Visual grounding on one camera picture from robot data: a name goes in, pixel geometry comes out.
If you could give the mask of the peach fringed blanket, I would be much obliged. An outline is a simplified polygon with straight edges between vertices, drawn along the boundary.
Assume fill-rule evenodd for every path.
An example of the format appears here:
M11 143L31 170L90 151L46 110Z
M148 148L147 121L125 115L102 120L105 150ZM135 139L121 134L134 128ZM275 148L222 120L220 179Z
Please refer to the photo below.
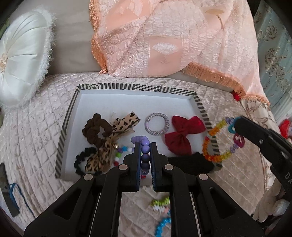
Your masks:
M268 99L247 1L90 1L92 54L114 77L164 77L179 71Z

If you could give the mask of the leopard print bow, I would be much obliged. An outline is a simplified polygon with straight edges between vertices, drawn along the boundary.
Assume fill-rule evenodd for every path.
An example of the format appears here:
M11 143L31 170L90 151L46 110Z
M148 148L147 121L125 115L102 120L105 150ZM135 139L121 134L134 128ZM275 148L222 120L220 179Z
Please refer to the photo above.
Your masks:
M114 153L118 148L117 141L122 136L134 133L136 126L141 119L134 113L130 112L124 118L117 118L111 126L111 131L106 133L105 141L97 148L93 156L88 158L85 165L87 172L107 172L114 163Z

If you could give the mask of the black smartphone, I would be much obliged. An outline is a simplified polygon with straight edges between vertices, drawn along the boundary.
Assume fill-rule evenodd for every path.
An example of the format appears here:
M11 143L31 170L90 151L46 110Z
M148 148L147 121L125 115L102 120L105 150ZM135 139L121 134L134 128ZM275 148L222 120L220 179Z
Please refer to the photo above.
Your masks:
M16 204L15 198L12 197L13 195L11 194L10 191L10 186L8 183L4 163L1 163L0 175L1 175L1 192L3 194L4 200L6 202L8 210L10 211L11 216L16 217L20 213L19 207Z

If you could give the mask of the beige quilted bedspread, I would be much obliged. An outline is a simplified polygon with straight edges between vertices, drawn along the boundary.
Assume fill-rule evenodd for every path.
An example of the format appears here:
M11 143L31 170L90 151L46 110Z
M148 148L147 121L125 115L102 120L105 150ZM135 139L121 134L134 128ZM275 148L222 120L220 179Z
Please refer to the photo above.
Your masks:
M61 127L76 87L95 82L150 84L198 92L211 124L224 116L244 115L265 128L278 130L270 108L257 100L237 102L225 91L169 78L116 78L98 73L59 74L47 77L36 96L19 109L6 110L1 127L1 162L8 180L17 183L14 196L20 214L12 219L24 229L68 188L71 182L55 178L55 160ZM211 178L248 214L273 182L270 163L250 142L223 163Z

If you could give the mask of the red velvet bow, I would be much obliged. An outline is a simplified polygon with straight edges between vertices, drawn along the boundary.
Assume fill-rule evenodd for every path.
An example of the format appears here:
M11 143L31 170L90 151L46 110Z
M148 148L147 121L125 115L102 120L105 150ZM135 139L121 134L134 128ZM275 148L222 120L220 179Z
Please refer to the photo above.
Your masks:
M168 150L177 156L190 156L192 148L187 136L204 132L203 121L198 116L190 119L173 116L171 121L175 131L164 136Z

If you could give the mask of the black velvet hair accessory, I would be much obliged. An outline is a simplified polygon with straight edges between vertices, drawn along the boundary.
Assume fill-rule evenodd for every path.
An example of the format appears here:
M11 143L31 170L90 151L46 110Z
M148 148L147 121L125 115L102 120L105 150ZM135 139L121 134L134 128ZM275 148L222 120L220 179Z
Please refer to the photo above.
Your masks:
M214 169L214 164L205 159L204 155L196 152L191 156L168 157L169 164L178 167L184 173L190 175L200 175L209 173Z

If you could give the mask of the red tassel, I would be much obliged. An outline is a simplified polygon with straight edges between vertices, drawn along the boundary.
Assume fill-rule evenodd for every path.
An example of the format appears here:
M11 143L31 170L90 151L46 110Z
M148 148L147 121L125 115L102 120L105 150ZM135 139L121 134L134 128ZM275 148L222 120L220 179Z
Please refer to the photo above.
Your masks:
M231 94L236 101L241 100L241 97L235 91L232 91Z

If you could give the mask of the grey bolster pillow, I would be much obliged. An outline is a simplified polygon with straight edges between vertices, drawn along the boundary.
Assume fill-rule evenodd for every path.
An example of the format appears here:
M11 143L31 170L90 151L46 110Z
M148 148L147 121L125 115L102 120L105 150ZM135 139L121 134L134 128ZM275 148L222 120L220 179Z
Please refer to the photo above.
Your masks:
M89 16L89 1L23 1L10 21L43 7L55 17L54 47L50 74L99 72L100 66L91 52L93 28Z

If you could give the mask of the striped black white tray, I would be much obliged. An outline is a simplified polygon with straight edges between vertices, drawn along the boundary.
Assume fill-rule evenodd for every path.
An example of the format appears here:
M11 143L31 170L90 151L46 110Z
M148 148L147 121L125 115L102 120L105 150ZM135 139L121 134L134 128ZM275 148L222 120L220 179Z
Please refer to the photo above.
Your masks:
M135 136L147 136L145 119L154 112L168 116L191 118L198 116L207 129L211 121L195 90L135 83L87 83L77 86L68 107L59 138L55 176L65 181L77 181L74 162L76 155L90 147L82 129L95 113L112 123L134 112L140 122L134 127Z

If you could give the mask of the round white satin cushion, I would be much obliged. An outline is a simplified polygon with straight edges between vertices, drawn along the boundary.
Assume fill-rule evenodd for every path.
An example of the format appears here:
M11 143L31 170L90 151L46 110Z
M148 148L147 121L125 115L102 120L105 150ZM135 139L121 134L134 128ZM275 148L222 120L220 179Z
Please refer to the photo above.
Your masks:
M1 106L17 108L32 99L49 69L54 17L43 7L16 18L1 37Z

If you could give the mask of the black scrunchie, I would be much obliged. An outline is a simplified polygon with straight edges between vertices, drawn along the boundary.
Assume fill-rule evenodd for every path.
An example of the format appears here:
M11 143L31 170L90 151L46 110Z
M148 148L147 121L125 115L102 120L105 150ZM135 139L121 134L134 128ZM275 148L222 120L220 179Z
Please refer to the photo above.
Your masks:
M82 177L88 173L91 173L94 175L102 174L101 171L97 171L96 169L93 169L93 168L90 168L89 171L86 170L87 161L92 160L96 152L97 152L97 149L95 147L89 147L89 148L85 148L85 150L82 151L79 155L76 155L74 168L75 168L75 173L77 175Z

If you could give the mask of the brown scrunchie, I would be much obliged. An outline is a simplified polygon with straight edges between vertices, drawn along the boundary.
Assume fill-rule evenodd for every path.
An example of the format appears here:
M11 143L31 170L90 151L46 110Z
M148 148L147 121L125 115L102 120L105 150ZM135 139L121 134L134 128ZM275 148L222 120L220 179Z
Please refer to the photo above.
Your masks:
M87 141L97 148L100 148L104 144L105 138L112 131L112 126L105 119L102 119L98 113L95 113L91 119L87 120L87 123L82 129L82 133L87 138Z

